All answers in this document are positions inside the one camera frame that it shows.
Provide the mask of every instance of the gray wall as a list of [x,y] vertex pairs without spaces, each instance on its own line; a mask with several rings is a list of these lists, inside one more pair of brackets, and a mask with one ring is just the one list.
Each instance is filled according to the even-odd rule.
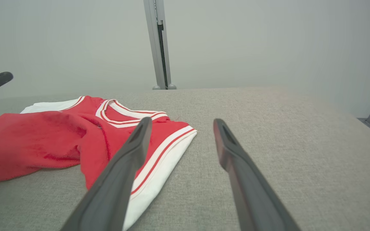
[[142,1],[0,0],[0,98],[152,89]]
[[370,1],[166,0],[179,88],[281,85],[370,113]]

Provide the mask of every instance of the gray fabric surface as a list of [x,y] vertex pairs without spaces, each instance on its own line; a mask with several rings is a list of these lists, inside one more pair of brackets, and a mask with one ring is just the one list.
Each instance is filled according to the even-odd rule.
[[[238,230],[212,123],[222,118],[303,230],[370,230],[370,129],[349,114],[274,88],[79,92],[0,100],[0,115],[80,95],[165,111],[198,130],[131,230]],[[58,230],[85,193],[79,167],[0,183],[0,230]]]

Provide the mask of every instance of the jersey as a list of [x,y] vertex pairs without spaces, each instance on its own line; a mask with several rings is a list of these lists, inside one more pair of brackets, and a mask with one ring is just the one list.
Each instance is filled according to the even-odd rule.
[[116,99],[82,96],[41,102],[20,114],[0,116],[0,181],[42,168],[81,164],[89,189],[144,117],[152,132],[144,165],[137,171],[124,230],[157,196],[197,131],[163,111],[134,111]]

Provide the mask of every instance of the red fabric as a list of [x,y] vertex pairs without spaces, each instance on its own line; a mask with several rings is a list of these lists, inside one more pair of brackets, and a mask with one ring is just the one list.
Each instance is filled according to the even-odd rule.
[[[81,164],[89,189],[135,129],[135,126],[116,128],[96,117],[95,112],[103,101],[85,97],[84,102],[62,112],[0,116],[0,181],[42,168]],[[119,114],[111,107],[106,113],[112,120],[137,120]],[[186,126],[187,123],[170,121],[166,116],[153,120],[145,162],[166,137]]]

